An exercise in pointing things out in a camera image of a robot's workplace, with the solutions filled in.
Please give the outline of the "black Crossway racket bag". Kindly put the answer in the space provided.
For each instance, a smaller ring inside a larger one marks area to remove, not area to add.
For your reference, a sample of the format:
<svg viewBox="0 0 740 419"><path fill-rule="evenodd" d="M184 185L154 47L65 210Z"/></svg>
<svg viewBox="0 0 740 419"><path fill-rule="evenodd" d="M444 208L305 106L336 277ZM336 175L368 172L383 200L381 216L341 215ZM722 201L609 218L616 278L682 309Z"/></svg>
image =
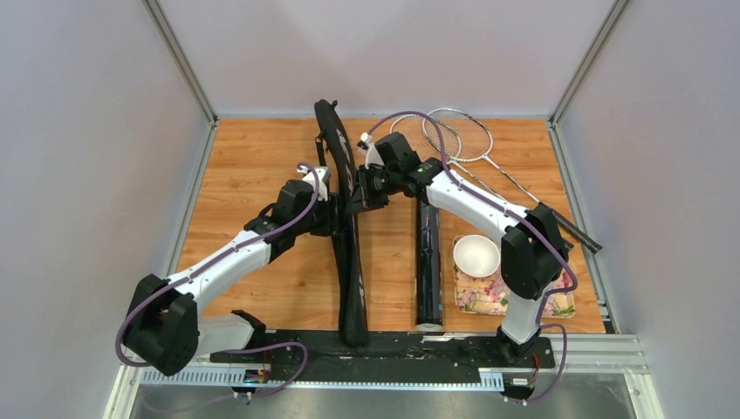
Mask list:
<svg viewBox="0 0 740 419"><path fill-rule="evenodd" d="M334 196L335 234L332 248L339 274L339 336L348 347L363 347L370 340L363 272L360 260L358 220L349 211L356 165L346 129L336 112L337 103L320 99L314 103L319 126L318 140L325 145L336 168L339 191Z"/></svg>

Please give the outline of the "black shuttlecock tube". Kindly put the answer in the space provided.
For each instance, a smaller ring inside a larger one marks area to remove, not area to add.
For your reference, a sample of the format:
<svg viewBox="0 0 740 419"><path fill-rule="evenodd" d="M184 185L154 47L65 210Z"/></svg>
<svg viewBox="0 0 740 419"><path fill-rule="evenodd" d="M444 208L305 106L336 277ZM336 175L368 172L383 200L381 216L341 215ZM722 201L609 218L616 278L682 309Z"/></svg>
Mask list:
<svg viewBox="0 0 740 419"><path fill-rule="evenodd" d="M415 328L442 330L442 270L439 211L417 200L415 208Z"/></svg>

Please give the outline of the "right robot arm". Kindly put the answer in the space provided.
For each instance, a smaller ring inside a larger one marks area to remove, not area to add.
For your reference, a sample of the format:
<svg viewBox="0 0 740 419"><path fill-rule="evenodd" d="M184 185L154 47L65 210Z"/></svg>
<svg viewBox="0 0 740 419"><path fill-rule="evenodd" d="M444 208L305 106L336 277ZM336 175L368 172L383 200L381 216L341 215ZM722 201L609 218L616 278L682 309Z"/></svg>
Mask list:
<svg viewBox="0 0 740 419"><path fill-rule="evenodd" d="M497 270L510 290L497 352L508 365L522 364L541 334L554 282L571 270L552 209L543 204L527 209L470 184L449 166L445 147L422 159L399 132L378 140L365 132L358 147L365 156L356 188L362 209L381 208L389 196L403 193L461 218L497 247Z"/></svg>

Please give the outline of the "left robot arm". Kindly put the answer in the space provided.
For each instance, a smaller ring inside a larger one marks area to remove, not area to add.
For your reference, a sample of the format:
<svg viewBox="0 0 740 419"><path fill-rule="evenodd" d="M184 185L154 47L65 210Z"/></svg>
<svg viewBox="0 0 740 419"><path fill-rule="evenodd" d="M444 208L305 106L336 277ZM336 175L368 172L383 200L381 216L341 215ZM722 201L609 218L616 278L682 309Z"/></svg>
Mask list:
<svg viewBox="0 0 740 419"><path fill-rule="evenodd" d="M334 207L324 171L289 180L277 200L222 248L167 278L141 279L116 333L120 360L171 376L204 354L234 350L244 361L261 359L267 340L246 313L215 319L202 313L237 281L291 249L298 237L330 235Z"/></svg>

